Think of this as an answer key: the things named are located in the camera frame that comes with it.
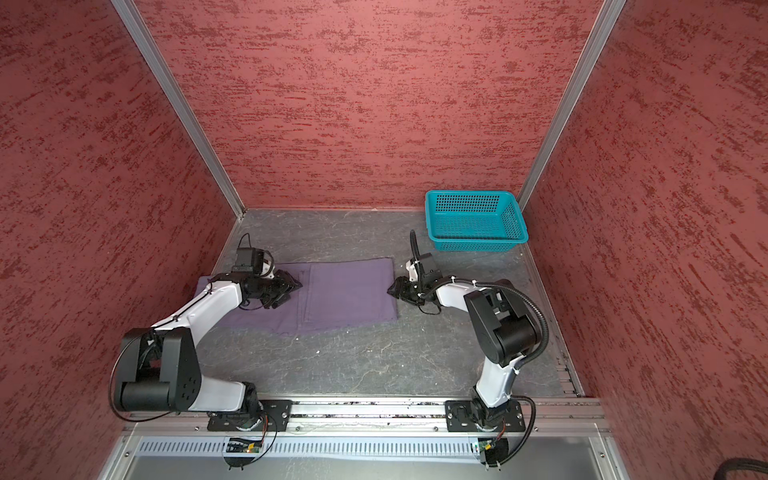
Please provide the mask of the purple trousers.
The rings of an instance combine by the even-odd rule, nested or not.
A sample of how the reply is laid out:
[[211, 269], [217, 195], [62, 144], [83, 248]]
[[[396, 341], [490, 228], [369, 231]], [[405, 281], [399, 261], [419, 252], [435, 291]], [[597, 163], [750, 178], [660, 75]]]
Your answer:
[[235, 309], [217, 325], [303, 336], [398, 320], [396, 300], [387, 293], [395, 280], [390, 258], [286, 263], [278, 268], [302, 284], [285, 304], [268, 310], [260, 303]]

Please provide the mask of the teal plastic basket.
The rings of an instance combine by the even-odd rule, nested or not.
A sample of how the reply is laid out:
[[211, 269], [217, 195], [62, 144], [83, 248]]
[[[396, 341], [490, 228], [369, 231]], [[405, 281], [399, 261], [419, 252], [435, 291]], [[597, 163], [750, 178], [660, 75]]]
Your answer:
[[431, 190], [425, 214], [439, 251], [506, 252], [529, 240], [522, 210], [506, 191]]

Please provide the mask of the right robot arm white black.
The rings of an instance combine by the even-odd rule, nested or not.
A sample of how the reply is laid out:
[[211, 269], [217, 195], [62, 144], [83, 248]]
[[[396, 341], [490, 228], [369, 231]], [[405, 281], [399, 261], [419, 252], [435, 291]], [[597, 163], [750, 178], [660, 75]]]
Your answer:
[[483, 282], [442, 277], [426, 284], [400, 276], [387, 293], [405, 303], [466, 312], [485, 356], [473, 396], [466, 403], [468, 420], [493, 431], [513, 411], [512, 386], [523, 366], [541, 356], [549, 327], [541, 309], [507, 280]]

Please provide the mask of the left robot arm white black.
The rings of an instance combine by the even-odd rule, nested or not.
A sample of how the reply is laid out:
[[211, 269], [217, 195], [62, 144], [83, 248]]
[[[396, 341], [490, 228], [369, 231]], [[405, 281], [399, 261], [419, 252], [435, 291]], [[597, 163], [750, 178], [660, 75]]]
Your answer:
[[219, 274], [192, 300], [148, 328], [125, 334], [112, 367], [108, 395], [112, 412], [127, 421], [134, 412], [157, 418], [202, 412], [212, 422], [239, 431], [268, 429], [270, 417], [250, 382], [205, 376], [197, 345], [228, 313], [254, 300], [274, 309], [302, 284], [278, 270], [265, 277], [252, 273]]

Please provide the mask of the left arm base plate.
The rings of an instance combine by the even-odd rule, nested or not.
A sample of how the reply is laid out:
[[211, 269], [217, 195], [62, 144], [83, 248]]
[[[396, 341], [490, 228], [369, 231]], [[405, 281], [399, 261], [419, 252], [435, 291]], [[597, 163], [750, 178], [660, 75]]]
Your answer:
[[207, 430], [210, 432], [284, 432], [287, 429], [294, 402], [287, 399], [261, 400], [257, 413], [213, 412], [209, 414]]

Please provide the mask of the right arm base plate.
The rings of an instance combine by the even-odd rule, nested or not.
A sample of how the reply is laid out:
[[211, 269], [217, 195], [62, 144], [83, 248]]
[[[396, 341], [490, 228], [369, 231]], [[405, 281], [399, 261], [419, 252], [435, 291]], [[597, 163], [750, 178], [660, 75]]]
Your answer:
[[480, 399], [449, 400], [444, 404], [449, 432], [522, 433], [526, 429], [520, 403], [514, 400], [487, 407]]

